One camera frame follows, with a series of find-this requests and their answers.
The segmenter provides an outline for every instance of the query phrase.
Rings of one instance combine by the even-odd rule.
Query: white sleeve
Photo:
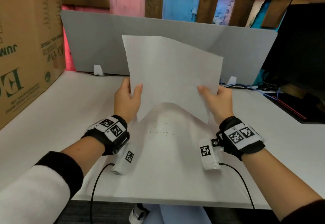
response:
[[[78,169],[71,157],[67,159],[65,154],[63,156],[57,154],[54,154],[54,157],[53,153],[52,156],[44,156],[40,162],[48,164],[47,166],[38,163],[0,192],[1,224],[53,224],[55,222],[69,199],[80,189],[79,186],[81,187],[83,181],[82,177],[80,182],[79,165]],[[62,161],[62,157],[66,159],[63,163],[56,162]],[[75,177],[77,182],[71,181],[66,176],[72,170],[77,170],[79,176]]]

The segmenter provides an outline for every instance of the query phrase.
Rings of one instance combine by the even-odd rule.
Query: desk surface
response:
[[[48,151],[66,148],[87,126],[111,115],[122,79],[63,73],[0,131],[0,189]],[[300,124],[257,92],[234,90],[233,107],[236,116],[266,139],[275,157],[325,197],[324,125]],[[245,187],[232,169],[202,169],[197,142],[212,136],[211,129],[216,131],[211,117],[207,126],[174,104],[160,104],[129,126],[130,142],[137,148],[134,168],[125,176],[104,171],[94,199],[250,208]],[[242,174],[255,206],[269,208],[242,162],[226,153],[222,158]],[[110,160],[101,157],[96,162],[74,199],[90,199],[98,173]]]

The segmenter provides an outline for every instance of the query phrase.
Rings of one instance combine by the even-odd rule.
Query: white shoe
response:
[[[141,224],[149,212],[142,204],[136,204],[130,213],[129,222],[131,224]]]

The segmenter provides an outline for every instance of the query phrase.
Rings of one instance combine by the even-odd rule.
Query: blue cable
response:
[[[236,85],[236,84],[229,84],[229,85],[226,85],[225,87],[234,86],[234,85]],[[251,85],[251,86],[249,86],[249,85],[244,85],[244,84],[240,84],[240,85],[246,86],[246,87],[249,88],[251,91],[257,91],[257,92],[259,92],[259,93],[262,93],[264,96],[267,96],[267,97],[272,98],[272,99],[274,99],[274,100],[278,100],[278,96],[279,96],[280,88],[279,88],[278,91],[277,91],[277,97],[274,98],[274,97],[272,97],[272,96],[270,96],[270,95],[267,95],[266,93],[264,93],[264,92],[262,92],[262,91],[260,91],[260,90],[257,90],[257,89],[252,88],[252,87],[251,87],[252,85]]]

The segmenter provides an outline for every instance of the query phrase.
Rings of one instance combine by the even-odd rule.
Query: cardboard box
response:
[[[65,69],[61,0],[0,0],[0,129]]]

